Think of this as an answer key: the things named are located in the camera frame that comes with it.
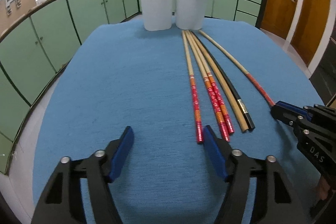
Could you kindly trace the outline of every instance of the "table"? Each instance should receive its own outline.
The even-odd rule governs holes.
[[[309,80],[260,30],[244,22],[205,19],[203,30],[227,49],[277,102],[322,104]],[[223,67],[256,125],[236,133],[231,146],[248,156],[274,155],[293,183],[308,215],[319,173],[297,150],[286,125],[275,121],[248,79],[223,53],[201,38]],[[203,125],[220,136],[196,62],[194,73]],[[36,147],[35,204],[61,157],[86,158],[117,139],[125,126],[134,145],[120,178],[110,185],[124,224],[213,223],[227,185],[216,177],[201,145],[196,144],[188,71],[181,30],[148,32],[141,20],[98,27],[75,54],[45,112]],[[94,223],[87,185],[82,183],[88,223]],[[249,223],[255,180],[244,214]]]

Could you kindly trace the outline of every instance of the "white cup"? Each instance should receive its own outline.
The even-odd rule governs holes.
[[[202,28],[208,0],[176,0],[176,26],[183,30]]]
[[[173,0],[141,0],[145,29],[159,31],[171,28],[172,3]]]

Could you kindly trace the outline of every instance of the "chopstick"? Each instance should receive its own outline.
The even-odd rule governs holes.
[[[224,100],[223,100],[223,98],[221,96],[221,93],[219,91],[219,88],[216,85],[215,79],[212,76],[212,73],[210,71],[208,63],[206,62],[206,60],[205,60],[202,52],[200,51],[200,49],[199,49],[199,47],[198,47],[195,39],[194,39],[194,45],[195,45],[196,51],[197,51],[197,53],[198,53],[198,55],[199,55],[199,57],[201,59],[201,62],[203,64],[204,68],[205,68],[205,71],[206,71],[206,73],[208,75],[208,78],[210,80],[212,89],[215,92],[216,98],[218,100],[219,107],[220,107],[220,109],[222,111],[222,114],[223,114],[223,117],[224,117],[224,120],[225,120],[225,124],[226,124],[227,130],[228,130],[229,134],[232,135],[235,132],[235,130],[233,129],[231,118],[230,118],[229,113],[228,113],[228,111],[226,109],[226,106],[225,106]]]
[[[231,83],[230,79],[224,73],[223,69],[218,64],[217,60],[212,56],[212,54],[209,52],[207,47],[205,47],[202,41],[194,34],[194,32],[192,32],[192,34],[196,40],[196,43],[198,44],[199,48],[201,49],[205,58],[207,59],[209,65],[214,71],[220,85],[222,86],[225,95],[228,101],[230,102],[230,105],[236,115],[241,130],[243,132],[247,130],[253,130],[255,128],[254,123],[250,115],[248,114],[246,107],[244,106],[244,103],[241,101],[238,92]]]
[[[204,84],[205,84],[205,87],[208,91],[208,95],[210,97],[210,101],[211,101],[211,104],[212,104],[212,108],[215,112],[215,116],[216,116],[216,119],[217,119],[217,122],[218,122],[218,126],[219,126],[219,130],[221,132],[221,135],[222,135],[222,138],[225,139],[227,142],[230,141],[230,137],[229,137],[229,134],[227,132],[227,128],[226,128],[226,124],[225,124],[225,121],[224,121],[224,117],[223,117],[223,114],[222,114],[222,111],[218,105],[218,101],[217,101],[217,98],[216,98],[216,94],[212,88],[212,85],[210,83],[210,80],[206,74],[206,71],[205,71],[205,68],[204,68],[204,65],[203,63],[201,62],[201,59],[199,57],[199,54],[196,50],[196,45],[194,43],[194,39],[193,37],[190,35],[190,33],[188,31],[183,31],[186,36],[187,36],[187,39],[189,41],[189,44],[190,44],[190,47],[195,55],[195,59],[196,59],[196,62],[198,64],[198,67],[199,67],[199,70],[201,72],[201,75],[203,77],[203,80],[204,80]]]
[[[197,143],[203,143],[203,135],[202,135],[202,121],[201,121],[201,112],[200,112],[200,104],[197,96],[196,82],[194,77],[193,65],[191,63],[190,53],[188,49],[188,42],[185,36],[185,33],[182,32],[185,58],[188,66],[188,73],[190,79],[190,88],[192,93],[193,107],[194,107],[194,118],[195,118],[195,126],[196,126],[196,141]]]
[[[266,91],[261,87],[261,85],[256,81],[256,79],[254,79],[253,76],[227,50],[225,50],[220,44],[218,44],[215,40],[213,40],[205,32],[199,30],[199,33],[203,35],[206,39],[208,39],[211,43],[213,43],[219,50],[221,50],[227,56],[227,58],[229,58],[241,70],[241,72],[245,74],[245,76],[251,81],[251,83],[260,92],[260,94],[265,98],[269,106],[272,107],[273,105],[275,105],[273,100],[266,93]]]

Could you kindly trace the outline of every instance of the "blue gripper pad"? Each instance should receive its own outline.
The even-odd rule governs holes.
[[[120,144],[111,160],[111,172],[109,173],[109,177],[112,181],[116,180],[120,176],[121,169],[124,166],[127,155],[131,150],[133,143],[133,130],[131,127],[127,127],[125,132],[120,137]]]
[[[279,106],[282,106],[282,107],[286,108],[286,109],[289,109],[291,111],[299,113],[302,117],[306,118],[308,121],[311,122],[311,117],[309,116],[309,114],[306,110],[304,110],[300,107],[288,104],[288,103],[281,102],[281,101],[279,101],[277,104]]]
[[[226,166],[225,166],[226,159],[217,145],[215,138],[216,139],[218,138],[212,132],[212,129],[210,126],[206,126],[203,129],[203,138],[204,138],[204,143],[203,143],[204,149],[206,150],[210,158],[210,161],[216,171],[217,176],[219,176],[223,180],[226,180],[226,178],[228,177],[228,173],[226,171]]]

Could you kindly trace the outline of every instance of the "wooden chopstick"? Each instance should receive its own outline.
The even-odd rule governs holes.
[[[243,113],[237,103],[237,101],[235,100],[227,82],[225,81],[224,77],[222,76],[219,68],[216,66],[214,60],[212,60],[211,56],[209,55],[209,53],[206,51],[206,48],[204,47],[204,45],[202,45],[198,39],[198,37],[192,32],[192,35],[199,47],[199,49],[202,51],[203,55],[205,56],[206,60],[208,61],[209,65],[211,66],[213,72],[215,73],[218,82],[220,83],[221,87],[223,88],[225,95],[228,99],[228,101],[230,102],[230,105],[235,113],[235,116],[238,120],[239,126],[241,128],[241,130],[243,132],[247,131],[249,129],[247,122],[243,116]]]

